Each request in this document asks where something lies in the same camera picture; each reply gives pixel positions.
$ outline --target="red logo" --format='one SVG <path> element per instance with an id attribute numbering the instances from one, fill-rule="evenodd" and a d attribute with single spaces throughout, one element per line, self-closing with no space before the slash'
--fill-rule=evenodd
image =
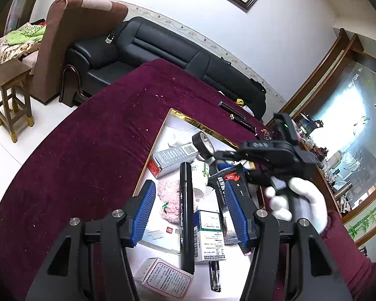
<path id="1" fill-rule="evenodd" d="M 239 175 L 237 174 L 237 172 L 233 172 L 233 173 L 230 173 L 230 174 L 226 174 L 224 176 L 224 179 L 225 180 L 234 180 L 234 181 L 238 181 L 239 180 Z"/>
<path id="2" fill-rule="evenodd" d="M 156 166 L 156 163 L 153 159 L 149 160 L 149 162 L 147 163 L 147 168 L 152 172 L 154 177 L 156 177 L 160 172 L 160 169 Z"/>

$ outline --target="wooden stool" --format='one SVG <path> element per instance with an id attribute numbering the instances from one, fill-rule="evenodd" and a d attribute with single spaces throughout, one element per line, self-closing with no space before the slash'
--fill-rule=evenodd
<path id="1" fill-rule="evenodd" d="M 3 115 L 0 111 L 0 125 L 3 125 L 3 123 L 6 125 L 13 142 L 17 142 L 18 140 L 14 131 L 14 123 L 16 123 L 24 114 L 26 114 L 26 121 L 30 127 L 33 127 L 35 124 L 34 118 L 32 117 L 29 84 L 26 81 L 26 75 L 30 70 L 30 67 L 18 59 L 11 59 L 0 65 L 0 90 L 3 97 L 0 106 L 3 105 L 5 114 Z M 24 88 L 25 104 L 16 97 L 16 85 Z M 7 90 L 10 88 L 11 94 L 7 96 Z M 8 100 L 10 98 L 12 98 L 12 111 L 17 113 L 13 118 L 11 118 L 10 108 L 8 107 Z"/>

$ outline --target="white glove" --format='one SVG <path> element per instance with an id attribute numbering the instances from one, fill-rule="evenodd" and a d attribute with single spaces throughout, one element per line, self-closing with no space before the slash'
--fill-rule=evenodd
<path id="1" fill-rule="evenodd" d="M 322 193 L 312 182 L 300 178 L 292 178 L 288 182 L 288 187 L 293 192 L 309 200 L 313 215 L 311 223 L 319 234 L 322 233 L 327 226 L 327 207 Z M 286 196 L 276 196 L 276 191 L 273 187 L 265 189 L 265 196 L 271 198 L 270 208 L 273 210 L 274 217 L 284 221 L 291 221 L 292 214 L 289 211 Z"/>

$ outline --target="metal screw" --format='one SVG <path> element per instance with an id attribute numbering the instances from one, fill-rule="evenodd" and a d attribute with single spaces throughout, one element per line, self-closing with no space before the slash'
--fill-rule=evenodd
<path id="1" fill-rule="evenodd" d="M 113 215 L 113 217 L 121 217 L 124 215 L 124 211 L 121 209 L 116 209 L 111 215 Z"/>
<path id="2" fill-rule="evenodd" d="M 70 224 L 72 226 L 78 225 L 81 222 L 81 220 L 78 217 L 71 218 Z"/>
<path id="3" fill-rule="evenodd" d="M 302 225 L 302 226 L 309 226 L 309 221 L 306 219 L 306 218 L 301 218 L 300 219 L 300 224 Z"/>
<path id="4" fill-rule="evenodd" d="M 259 217 L 266 217 L 267 216 L 267 211 L 265 211 L 264 209 L 258 209 L 256 211 L 256 215 L 258 215 Z"/>

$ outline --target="black tape roll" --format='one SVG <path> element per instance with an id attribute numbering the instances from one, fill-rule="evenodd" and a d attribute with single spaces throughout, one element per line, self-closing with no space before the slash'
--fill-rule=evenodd
<path id="1" fill-rule="evenodd" d="M 205 143 L 203 142 L 204 139 L 207 139 L 207 141 L 209 141 L 210 145 L 212 146 L 212 149 L 214 150 L 213 145 L 210 142 L 209 138 L 202 131 L 192 136 L 192 142 L 194 146 L 197 148 L 197 150 L 199 151 L 199 155 L 203 159 L 208 160 L 213 157 L 213 153 L 211 153 L 209 149 L 205 146 Z"/>

